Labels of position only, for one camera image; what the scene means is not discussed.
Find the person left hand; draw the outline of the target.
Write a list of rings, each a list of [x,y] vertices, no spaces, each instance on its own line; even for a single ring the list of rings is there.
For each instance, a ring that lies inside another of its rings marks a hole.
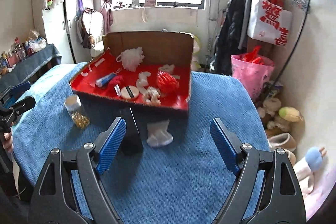
[[[13,145],[13,130],[10,128],[10,132],[4,133],[3,134],[3,140],[1,141],[3,148],[5,149],[6,152],[12,153],[14,149]]]

